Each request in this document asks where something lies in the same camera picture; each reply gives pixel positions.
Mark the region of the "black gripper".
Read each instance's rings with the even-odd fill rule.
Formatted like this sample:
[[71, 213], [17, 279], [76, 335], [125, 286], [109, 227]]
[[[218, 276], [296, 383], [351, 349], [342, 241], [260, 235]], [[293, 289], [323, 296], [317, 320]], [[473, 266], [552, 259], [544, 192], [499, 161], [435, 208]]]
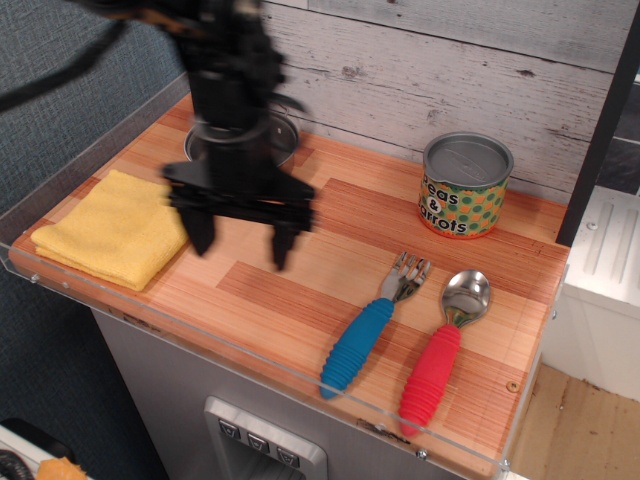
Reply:
[[196, 128], [204, 158], [162, 169], [171, 184], [171, 205], [194, 250], [199, 256], [209, 250], [217, 216], [270, 224], [273, 263], [283, 271], [299, 232], [312, 229], [313, 188], [275, 165], [268, 127], [235, 137]]

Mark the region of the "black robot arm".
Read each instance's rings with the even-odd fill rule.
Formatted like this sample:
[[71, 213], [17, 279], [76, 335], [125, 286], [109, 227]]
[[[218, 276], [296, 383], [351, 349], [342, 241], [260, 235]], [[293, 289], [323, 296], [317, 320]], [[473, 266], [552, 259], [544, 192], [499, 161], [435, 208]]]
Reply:
[[302, 109], [280, 95], [282, 55], [262, 23], [258, 1], [84, 1], [114, 21], [153, 25], [174, 42], [184, 66], [200, 146], [193, 160], [162, 175], [190, 242], [204, 255], [215, 220], [235, 218], [273, 228], [272, 257], [283, 270], [296, 237], [312, 227], [314, 189], [282, 167], [294, 146], [274, 134], [271, 105]]

